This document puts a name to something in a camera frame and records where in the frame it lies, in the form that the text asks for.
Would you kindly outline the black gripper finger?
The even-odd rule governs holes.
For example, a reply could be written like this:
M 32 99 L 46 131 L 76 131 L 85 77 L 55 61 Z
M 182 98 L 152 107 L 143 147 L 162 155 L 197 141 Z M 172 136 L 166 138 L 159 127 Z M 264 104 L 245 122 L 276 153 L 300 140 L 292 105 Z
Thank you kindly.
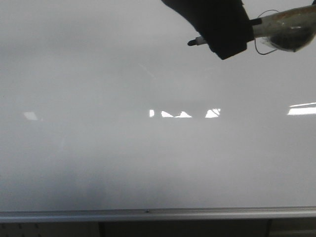
M 210 50 L 225 60 L 247 50 L 254 32 L 240 0 L 164 0 L 186 19 Z

